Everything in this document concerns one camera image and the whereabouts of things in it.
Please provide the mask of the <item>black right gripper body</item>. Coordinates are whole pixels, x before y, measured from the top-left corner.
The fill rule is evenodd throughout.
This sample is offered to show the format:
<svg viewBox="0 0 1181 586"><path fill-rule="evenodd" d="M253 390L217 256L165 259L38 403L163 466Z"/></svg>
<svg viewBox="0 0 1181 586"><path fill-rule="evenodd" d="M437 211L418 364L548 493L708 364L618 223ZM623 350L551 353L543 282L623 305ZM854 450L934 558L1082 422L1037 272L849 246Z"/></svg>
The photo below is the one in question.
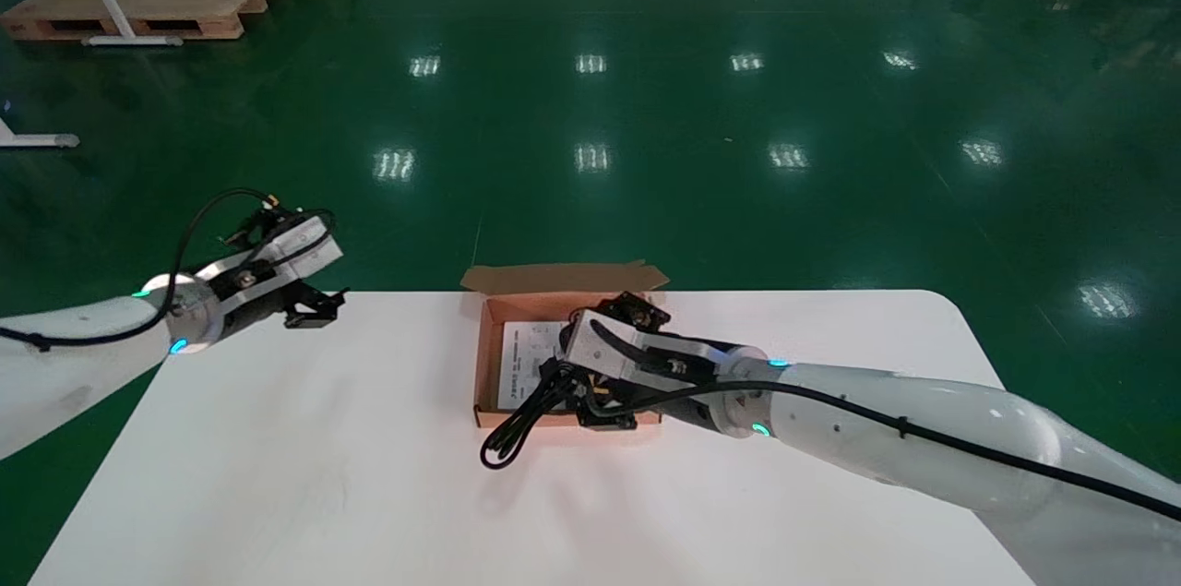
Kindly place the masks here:
<svg viewBox="0 0 1181 586"><path fill-rule="evenodd" d="M600 416L616 414L645 414L653 411L691 425L716 425L717 414L712 404L722 401L722 393L738 391L735 380L713 380L713 383L692 385L689 393L681 393L672 401L668 392L640 385L634 380L608 378L598 375L590 379L590 409Z"/></svg>

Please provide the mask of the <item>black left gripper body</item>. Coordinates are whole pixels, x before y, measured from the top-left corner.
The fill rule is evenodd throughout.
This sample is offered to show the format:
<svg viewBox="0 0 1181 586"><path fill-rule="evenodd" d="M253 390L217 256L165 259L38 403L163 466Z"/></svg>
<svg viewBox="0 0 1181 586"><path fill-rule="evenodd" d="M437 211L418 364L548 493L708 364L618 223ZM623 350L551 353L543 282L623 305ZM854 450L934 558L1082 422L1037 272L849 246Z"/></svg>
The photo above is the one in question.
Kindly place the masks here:
<svg viewBox="0 0 1181 586"><path fill-rule="evenodd" d="M239 333L270 315L283 313L291 302L287 288L298 284L291 278L250 278L242 286L240 278L220 278L221 333Z"/></svg>

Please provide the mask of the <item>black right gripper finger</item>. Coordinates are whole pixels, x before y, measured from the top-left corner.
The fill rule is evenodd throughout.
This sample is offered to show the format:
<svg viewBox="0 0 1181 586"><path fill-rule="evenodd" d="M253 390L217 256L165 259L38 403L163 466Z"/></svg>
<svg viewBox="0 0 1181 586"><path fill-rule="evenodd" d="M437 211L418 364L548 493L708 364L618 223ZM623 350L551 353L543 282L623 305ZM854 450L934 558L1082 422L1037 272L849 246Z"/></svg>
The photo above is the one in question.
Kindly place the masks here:
<svg viewBox="0 0 1181 586"><path fill-rule="evenodd" d="M640 332L659 333L671 321L671 315L651 304L646 297L624 292L600 302L600 313Z"/></svg>
<svg viewBox="0 0 1181 586"><path fill-rule="evenodd" d="M600 416L590 408L579 408L579 427L588 430L637 430L638 421L635 414L616 414L616 416Z"/></svg>

